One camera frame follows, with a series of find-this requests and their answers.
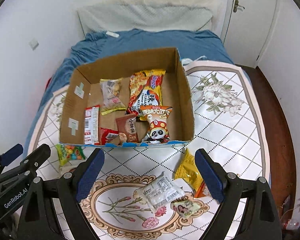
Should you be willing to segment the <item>brown cardboard box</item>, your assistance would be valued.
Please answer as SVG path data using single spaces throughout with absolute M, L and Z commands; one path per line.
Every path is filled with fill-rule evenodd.
M 191 141 L 194 116 L 190 86 L 176 48 L 138 50 L 98 59 L 77 67 L 63 106 L 59 140 L 61 143 L 84 143 L 85 109 L 102 105 L 101 79 L 121 79 L 120 100 L 127 105 L 130 98 L 129 79 L 142 70 L 164 69 L 162 98 L 171 106 L 167 127 L 172 141 Z

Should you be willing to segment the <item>clear white biscuit packet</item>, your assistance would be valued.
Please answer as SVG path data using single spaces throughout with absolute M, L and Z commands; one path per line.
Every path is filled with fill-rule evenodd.
M 138 197 L 146 202 L 153 213 L 176 199 L 185 196 L 185 192 L 174 181 L 162 172 L 149 184 L 136 190 Z

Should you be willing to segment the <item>red white snack bar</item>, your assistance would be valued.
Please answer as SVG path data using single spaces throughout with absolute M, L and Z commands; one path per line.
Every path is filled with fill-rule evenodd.
M 96 105 L 85 109 L 84 119 L 84 144 L 99 145 L 99 110 Z

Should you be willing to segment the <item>clear pastry packet yellow trim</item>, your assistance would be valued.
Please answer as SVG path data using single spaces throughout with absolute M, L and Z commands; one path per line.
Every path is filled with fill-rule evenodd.
M 119 79 L 101 79 L 100 87 L 103 96 L 103 105 L 101 114 L 107 115 L 115 111 L 124 111 L 126 106 L 119 98 L 122 78 Z

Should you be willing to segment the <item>panda orange snack bag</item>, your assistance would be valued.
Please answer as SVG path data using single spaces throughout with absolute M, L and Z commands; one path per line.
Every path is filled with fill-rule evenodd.
M 149 123 L 149 129 L 142 139 L 143 142 L 162 143 L 170 141 L 167 119 L 172 106 L 141 106 L 141 113 Z

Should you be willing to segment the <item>yellow snack packet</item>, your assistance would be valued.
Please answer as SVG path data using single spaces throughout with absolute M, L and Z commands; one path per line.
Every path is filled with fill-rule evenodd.
M 174 173 L 174 179 L 183 179 L 194 191 L 198 191 L 203 182 L 203 178 L 195 165 L 194 155 L 188 148 L 186 148 L 184 157 Z

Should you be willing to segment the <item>korean cheese noodle packet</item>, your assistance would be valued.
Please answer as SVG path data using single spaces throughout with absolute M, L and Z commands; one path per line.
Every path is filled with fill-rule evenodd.
M 161 85 L 166 70 L 142 70 L 129 79 L 130 98 L 128 114 L 143 116 L 141 106 L 161 106 L 163 104 Z

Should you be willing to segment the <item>colourful candy ball bag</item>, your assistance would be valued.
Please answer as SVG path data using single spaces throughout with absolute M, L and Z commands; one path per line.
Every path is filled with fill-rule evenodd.
M 61 166 L 64 166 L 71 160 L 86 159 L 81 146 L 57 144 L 56 149 Z

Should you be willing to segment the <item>brown cake packet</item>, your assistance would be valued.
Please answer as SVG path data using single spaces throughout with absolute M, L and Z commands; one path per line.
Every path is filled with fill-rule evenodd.
M 121 143 L 139 142 L 139 137 L 136 130 L 135 114 L 128 114 L 123 117 L 116 118 L 116 124 L 117 124 L 117 130 L 119 132 L 119 140 Z

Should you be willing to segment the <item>blue bed sheet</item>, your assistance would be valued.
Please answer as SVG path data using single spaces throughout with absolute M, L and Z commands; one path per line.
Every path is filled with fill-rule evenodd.
M 189 61 L 211 60 L 234 64 L 221 39 L 212 31 L 166 30 L 150 32 L 140 29 L 118 31 L 118 37 L 102 32 L 91 32 L 85 39 L 71 47 L 66 57 L 45 90 L 38 111 L 25 140 L 24 154 L 27 153 L 34 128 L 54 92 L 70 83 L 74 70 L 83 64 L 95 62 L 103 57 L 135 50 L 175 47 L 180 58 Z

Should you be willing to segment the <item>white wall socket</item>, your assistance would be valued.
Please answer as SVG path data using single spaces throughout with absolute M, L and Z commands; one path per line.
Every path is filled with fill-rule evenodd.
M 32 50 L 35 50 L 38 46 L 39 46 L 39 42 L 36 38 L 33 38 L 30 42 L 29 42 L 29 46 Z

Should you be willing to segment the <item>small red snack packet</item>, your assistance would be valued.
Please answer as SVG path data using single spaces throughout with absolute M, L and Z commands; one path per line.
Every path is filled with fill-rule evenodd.
M 119 132 L 109 128 L 100 128 L 100 144 L 105 145 L 119 136 Z

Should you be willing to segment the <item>white quilted pillow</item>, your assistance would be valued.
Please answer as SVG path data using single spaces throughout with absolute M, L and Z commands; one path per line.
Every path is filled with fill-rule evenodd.
M 140 29 L 212 30 L 216 0 L 107 0 L 77 9 L 84 33 Z

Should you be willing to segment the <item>white remote on bed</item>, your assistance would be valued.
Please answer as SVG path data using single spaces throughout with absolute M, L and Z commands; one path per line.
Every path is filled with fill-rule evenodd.
M 119 38 L 119 34 L 117 34 L 117 33 L 114 33 L 114 32 L 112 32 L 112 31 L 107 31 L 106 32 L 106 35 L 108 35 L 108 36 L 111 36 L 111 37 L 114 37 L 114 38 Z

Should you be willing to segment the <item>cream franzzi wafer packet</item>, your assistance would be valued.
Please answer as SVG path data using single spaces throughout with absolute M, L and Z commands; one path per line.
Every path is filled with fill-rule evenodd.
M 171 208 L 180 217 L 189 218 L 200 209 L 200 206 L 192 201 L 183 200 L 181 202 L 172 202 Z

